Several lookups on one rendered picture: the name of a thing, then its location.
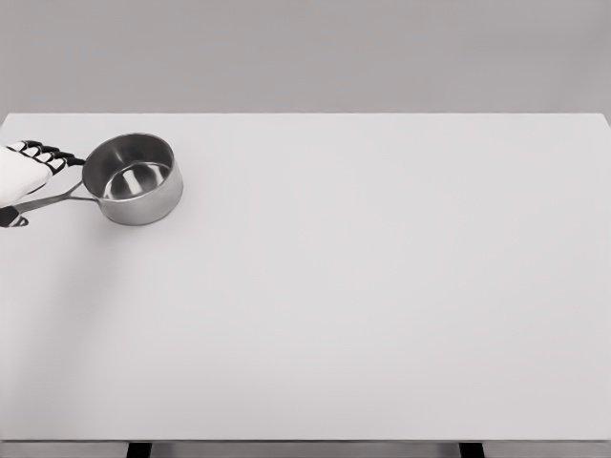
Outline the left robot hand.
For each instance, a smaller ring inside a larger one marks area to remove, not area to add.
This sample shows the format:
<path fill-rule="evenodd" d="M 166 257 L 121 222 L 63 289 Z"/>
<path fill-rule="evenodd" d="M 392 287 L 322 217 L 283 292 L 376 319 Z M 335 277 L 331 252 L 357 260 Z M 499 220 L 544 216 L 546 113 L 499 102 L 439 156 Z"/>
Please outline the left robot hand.
<path fill-rule="evenodd" d="M 14 205 L 65 169 L 85 163 L 72 153 L 35 140 L 0 146 L 0 227 L 27 225 Z"/>

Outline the stainless steel saucepan with handle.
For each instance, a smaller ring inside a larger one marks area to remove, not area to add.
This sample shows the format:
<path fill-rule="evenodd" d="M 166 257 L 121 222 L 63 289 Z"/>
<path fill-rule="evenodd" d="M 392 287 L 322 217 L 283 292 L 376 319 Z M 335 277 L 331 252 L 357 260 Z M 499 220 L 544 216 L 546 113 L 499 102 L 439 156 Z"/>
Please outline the stainless steel saucepan with handle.
<path fill-rule="evenodd" d="M 80 180 L 67 191 L 0 209 L 0 226 L 26 226 L 24 214 L 65 200 L 92 201 L 109 220 L 146 225 L 165 218 L 178 205 L 183 180 L 171 146 L 150 134 L 125 134 L 98 145 L 82 166 Z"/>

